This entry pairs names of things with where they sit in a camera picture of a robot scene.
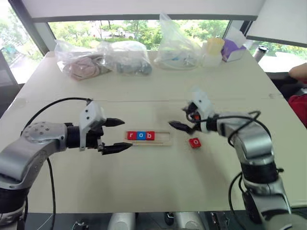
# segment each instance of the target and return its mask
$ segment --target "white table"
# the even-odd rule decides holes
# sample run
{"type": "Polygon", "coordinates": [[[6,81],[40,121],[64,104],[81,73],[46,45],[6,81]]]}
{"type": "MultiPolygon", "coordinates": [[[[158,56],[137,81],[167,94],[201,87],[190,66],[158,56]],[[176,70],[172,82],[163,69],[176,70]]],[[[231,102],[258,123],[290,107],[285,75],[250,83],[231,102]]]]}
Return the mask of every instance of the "white table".
{"type": "MultiPolygon", "coordinates": [[[[107,116],[126,122],[119,127],[105,128],[103,141],[106,144],[121,142],[126,130],[155,129],[171,131],[173,145],[133,146],[107,156],[93,149],[85,152],[70,149],[54,154],[51,161],[57,212],[228,210],[228,186],[240,171],[235,150],[216,133],[196,133],[194,137],[200,138],[202,147],[191,149],[190,137],[167,124],[170,120],[185,122],[180,109],[190,98],[189,87],[199,82],[216,111],[262,111],[260,120],[272,133],[276,164],[285,169],[282,178],[290,203],[295,207],[305,206],[307,133],[287,102],[248,53],[243,60],[210,70],[210,75],[202,71],[174,73],[153,69],[148,77],[110,73],[75,82],[57,70],[53,57],[44,58],[0,120],[0,149],[17,139],[29,118],[50,101],[68,96],[94,97],[107,116]],[[222,73],[229,75],[225,77],[220,75],[222,73]],[[155,93],[158,84],[165,89],[160,94],[155,93]],[[71,87],[64,91],[63,85],[71,87]],[[123,95],[116,94],[114,87],[122,89],[123,95]]],[[[38,120],[77,124],[83,108],[83,102],[57,104],[38,120]]],[[[237,188],[233,203],[236,209],[244,209],[237,188]]],[[[29,208],[30,212],[51,212],[51,206],[50,179],[45,164],[30,191],[29,208]]]]}

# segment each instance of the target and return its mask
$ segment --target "person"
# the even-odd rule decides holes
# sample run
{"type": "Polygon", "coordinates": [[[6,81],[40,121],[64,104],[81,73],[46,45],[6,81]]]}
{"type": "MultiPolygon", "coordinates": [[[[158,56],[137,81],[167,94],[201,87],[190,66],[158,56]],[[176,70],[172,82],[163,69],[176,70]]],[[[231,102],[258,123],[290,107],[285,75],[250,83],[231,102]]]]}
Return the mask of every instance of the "person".
{"type": "MultiPolygon", "coordinates": [[[[307,84],[307,63],[293,67],[289,71],[289,75],[291,78],[307,84]]],[[[288,103],[301,122],[307,127],[307,93],[291,96],[288,103]]]]}

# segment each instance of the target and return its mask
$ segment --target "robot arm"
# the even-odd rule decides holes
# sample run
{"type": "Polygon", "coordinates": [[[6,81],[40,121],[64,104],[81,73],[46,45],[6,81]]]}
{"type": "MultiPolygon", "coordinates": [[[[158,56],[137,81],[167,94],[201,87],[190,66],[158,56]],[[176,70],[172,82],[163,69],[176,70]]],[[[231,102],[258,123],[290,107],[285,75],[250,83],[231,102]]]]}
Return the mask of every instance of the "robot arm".
{"type": "Polygon", "coordinates": [[[262,223],[269,230],[285,230],[291,227],[294,229],[296,223],[295,229],[304,229],[305,221],[300,225],[297,220],[292,220],[300,217],[291,215],[283,183],[274,162],[268,130],[256,123],[250,114],[216,114],[205,92],[195,92],[194,100],[183,110],[187,119],[195,123],[194,127],[190,128],[178,121],[169,122],[172,127],[189,134],[195,131],[216,131],[220,136],[229,138],[241,163],[242,178],[247,188],[242,197],[246,211],[254,223],[262,223]]]}
{"type": "Polygon", "coordinates": [[[98,149],[102,154],[121,152],[131,146],[116,143],[105,146],[102,126],[124,124],[106,118],[100,106],[91,101],[81,112],[79,126],[72,123],[33,123],[0,153],[0,229],[17,229],[22,224],[25,199],[44,161],[67,148],[98,149]]]}

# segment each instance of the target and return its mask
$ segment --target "plastic bag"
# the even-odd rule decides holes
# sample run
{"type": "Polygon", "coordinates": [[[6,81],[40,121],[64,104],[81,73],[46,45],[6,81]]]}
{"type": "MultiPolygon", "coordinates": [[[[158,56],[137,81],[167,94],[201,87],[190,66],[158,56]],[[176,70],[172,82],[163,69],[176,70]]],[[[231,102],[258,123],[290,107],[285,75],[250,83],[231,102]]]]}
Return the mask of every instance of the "plastic bag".
{"type": "Polygon", "coordinates": [[[109,72],[103,66],[104,55],[91,49],[56,40],[55,56],[59,69],[76,80],[93,78],[109,72]]]}
{"type": "Polygon", "coordinates": [[[162,41],[155,63],[163,69],[186,70],[201,62],[201,47],[189,40],[167,14],[160,14],[162,41]]]}
{"type": "Polygon", "coordinates": [[[101,42],[97,50],[105,55],[103,64],[112,71],[142,75],[152,72],[146,46],[140,42],[101,42]]]}

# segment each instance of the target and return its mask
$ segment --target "red letter block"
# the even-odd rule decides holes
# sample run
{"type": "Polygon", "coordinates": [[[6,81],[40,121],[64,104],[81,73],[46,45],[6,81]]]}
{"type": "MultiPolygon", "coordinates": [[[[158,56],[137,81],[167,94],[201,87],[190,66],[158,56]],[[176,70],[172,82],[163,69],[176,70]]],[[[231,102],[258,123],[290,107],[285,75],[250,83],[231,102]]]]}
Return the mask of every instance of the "red letter block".
{"type": "Polygon", "coordinates": [[[154,131],[146,132],[146,140],[154,140],[154,131]]]}
{"type": "Polygon", "coordinates": [[[199,148],[201,146],[200,140],[198,138],[192,138],[189,140],[189,143],[192,148],[199,148]]]}
{"type": "Polygon", "coordinates": [[[136,131],[128,131],[127,132],[127,139],[128,140],[136,140],[136,131]]]}

